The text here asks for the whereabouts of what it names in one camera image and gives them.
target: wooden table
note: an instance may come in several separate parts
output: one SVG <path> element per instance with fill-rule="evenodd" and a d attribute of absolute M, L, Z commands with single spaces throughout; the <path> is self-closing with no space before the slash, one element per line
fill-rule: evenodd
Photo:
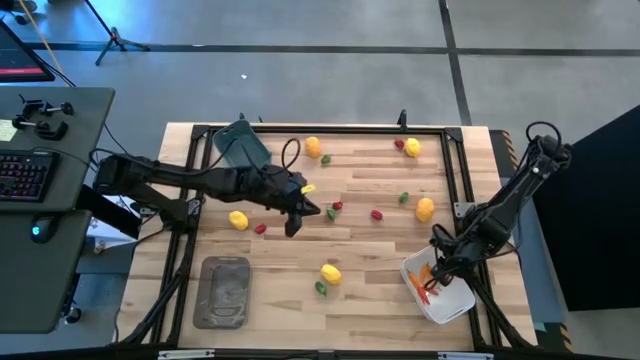
<path fill-rule="evenodd" d="M 160 150 L 160 161 L 184 166 L 193 123 L 170 123 Z M 489 132 L 486 127 L 463 127 L 464 146 L 476 201 L 487 201 L 500 188 Z M 260 134 L 279 162 L 288 134 Z M 307 135 L 297 134 L 304 139 Z M 190 275 L 179 346 L 181 348 L 341 349 L 341 350 L 472 350 L 468 316 L 447 325 L 429 322 L 421 315 L 403 283 L 403 259 L 426 246 L 430 225 L 417 222 L 414 208 L 423 196 L 433 199 L 434 223 L 453 231 L 440 141 L 417 136 L 419 158 L 404 156 L 393 146 L 392 135 L 319 135 L 331 164 L 301 155 L 292 167 L 317 186 L 309 197 L 326 208 L 344 202 L 335 222 L 324 215 L 306 217 L 293 238 L 284 235 L 285 215 L 248 203 L 224 204 L 207 199 L 203 207 Z M 457 159 L 452 146 L 452 156 Z M 288 153 L 293 153 L 290 146 Z M 454 161 L 458 191 L 462 185 Z M 169 197 L 178 189 L 158 186 Z M 400 193 L 409 203 L 398 204 Z M 370 211 L 384 213 L 373 222 Z M 250 228 L 238 231 L 228 213 L 247 214 Z M 264 223 L 262 235 L 252 229 Z M 151 221 L 141 236 L 157 230 Z M 131 333 L 158 296 L 169 234 L 138 246 L 118 318 L 121 338 Z M 252 267 L 249 315 L 238 330 L 200 330 L 193 326 L 193 311 L 201 263 L 209 256 L 243 256 Z M 182 253 L 178 254 L 177 263 Z M 324 298 L 314 289 L 322 264 L 335 264 L 343 283 L 331 287 Z M 536 343 L 524 283 L 516 255 L 489 261 L 494 297 L 525 339 Z M 163 327 L 166 338 L 174 302 L 167 307 Z M 483 335 L 488 338 L 486 316 L 479 306 Z"/>

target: tripod stand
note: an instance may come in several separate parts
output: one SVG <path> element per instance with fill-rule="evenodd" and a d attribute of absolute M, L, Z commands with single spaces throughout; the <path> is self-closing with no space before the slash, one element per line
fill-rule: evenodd
<path fill-rule="evenodd" d="M 98 21 L 100 21 L 100 24 L 102 25 L 102 27 L 109 34 L 109 42 L 107 43 L 107 45 L 105 45 L 104 49 L 100 53 L 100 56 L 98 56 L 98 60 L 96 60 L 96 66 L 100 66 L 102 59 L 105 57 L 105 55 L 107 55 L 107 52 L 111 50 L 111 48 L 114 45 L 119 46 L 120 51 L 127 51 L 127 48 L 125 48 L 125 45 L 135 46 L 139 49 L 142 49 L 143 51 L 151 51 L 151 49 L 146 45 L 121 38 L 120 33 L 118 33 L 118 29 L 116 29 L 115 27 L 112 27 L 111 29 L 109 29 L 107 24 L 105 24 L 104 20 L 102 20 L 102 17 L 100 17 L 100 14 L 98 14 L 98 12 L 96 11 L 96 9 L 93 7 L 93 5 L 89 0 L 84 0 L 84 2 L 87 3 L 93 15 L 95 15 L 96 18 L 98 18 Z"/>

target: yellow sticky note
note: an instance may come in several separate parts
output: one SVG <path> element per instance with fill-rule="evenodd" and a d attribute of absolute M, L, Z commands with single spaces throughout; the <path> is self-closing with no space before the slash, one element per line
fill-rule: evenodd
<path fill-rule="evenodd" d="M 11 120 L 0 119 L 0 141 L 11 141 L 17 130 Z"/>
<path fill-rule="evenodd" d="M 309 184 L 309 185 L 303 187 L 302 189 L 300 189 L 300 192 L 303 193 L 303 194 L 306 194 L 308 192 L 312 192 L 315 189 L 316 189 L 315 185 Z"/>

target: yellow lemon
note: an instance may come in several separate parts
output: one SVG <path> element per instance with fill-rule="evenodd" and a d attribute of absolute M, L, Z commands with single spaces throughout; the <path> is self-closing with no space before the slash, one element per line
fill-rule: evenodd
<path fill-rule="evenodd" d="M 331 285 L 340 285 L 340 282 L 342 281 L 342 274 L 340 274 L 340 271 L 338 271 L 338 269 L 336 269 L 336 267 L 333 265 L 322 265 L 320 273 L 322 274 L 322 277 Z"/>
<path fill-rule="evenodd" d="M 433 217 L 433 212 L 435 208 L 433 206 L 433 201 L 429 198 L 422 198 L 418 201 L 418 205 L 416 206 L 416 217 L 421 222 L 429 222 Z"/>
<path fill-rule="evenodd" d="M 404 151 L 411 157 L 420 155 L 420 142 L 414 138 L 408 138 L 404 143 Z"/>
<path fill-rule="evenodd" d="M 229 222 L 238 230 L 246 230 L 249 227 L 249 219 L 240 211 L 230 212 Z"/>
<path fill-rule="evenodd" d="M 315 136 L 310 136 L 304 141 L 304 149 L 307 155 L 312 158 L 320 156 L 320 140 Z"/>

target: gray desk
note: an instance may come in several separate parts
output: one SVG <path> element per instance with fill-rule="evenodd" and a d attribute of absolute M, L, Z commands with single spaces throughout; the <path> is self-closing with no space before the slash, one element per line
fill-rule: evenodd
<path fill-rule="evenodd" d="M 69 125 L 60 141 L 40 139 L 32 128 L 27 128 L 18 130 L 10 141 L 0 141 L 0 149 L 31 150 L 45 146 L 88 162 L 89 152 L 95 148 L 109 113 L 113 89 L 0 87 L 0 119 L 10 120 L 22 112 L 18 94 L 27 100 L 42 99 L 53 106 L 70 102 L 75 114 L 55 113 L 46 119 L 64 120 Z M 31 120 L 43 118 L 36 115 Z M 0 333 L 51 332 L 75 275 L 92 211 L 99 218 L 99 213 L 108 216 L 118 211 L 130 215 L 83 187 L 86 173 L 85 164 L 62 154 L 43 203 L 0 202 Z M 98 210 L 92 208 L 94 204 L 99 204 Z M 42 212 L 64 216 L 55 236 L 47 243 L 36 244 L 30 237 L 31 221 L 36 213 Z"/>
<path fill-rule="evenodd" d="M 27 100 L 42 99 L 52 106 L 63 102 L 73 105 L 75 114 L 67 116 L 61 112 L 51 117 L 37 115 L 30 121 L 46 119 L 51 122 L 63 120 L 69 125 L 67 134 L 60 141 L 39 138 L 28 127 L 18 130 L 11 141 L 0 141 L 0 149 L 31 150 L 36 146 L 46 146 L 73 154 L 89 162 L 89 152 L 98 143 L 102 126 L 109 114 L 115 91 L 107 88 L 68 88 L 5 86 L 0 87 L 0 119 L 11 120 L 22 112 L 22 103 L 18 94 Z M 42 203 L 0 202 L 3 211 L 59 212 L 73 209 L 80 188 L 87 173 L 87 166 L 77 159 L 61 156 L 53 182 Z"/>
<path fill-rule="evenodd" d="M 0 216 L 0 333 L 48 333 L 58 323 L 91 212 L 69 212 L 47 243 L 30 239 L 31 215 Z"/>

